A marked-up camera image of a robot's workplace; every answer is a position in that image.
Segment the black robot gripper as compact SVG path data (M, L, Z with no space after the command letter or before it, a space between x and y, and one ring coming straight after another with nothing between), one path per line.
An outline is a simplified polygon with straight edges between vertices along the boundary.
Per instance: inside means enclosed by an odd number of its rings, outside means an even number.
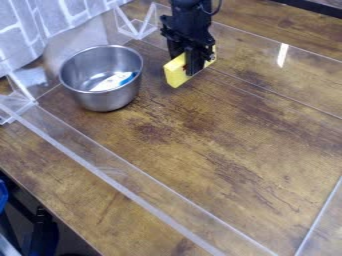
M212 0L170 0L170 5L171 14L160 16L160 32L167 38L170 57L186 53L186 75L192 76L207 62L215 60L214 50L208 47L214 45L208 32L215 14Z

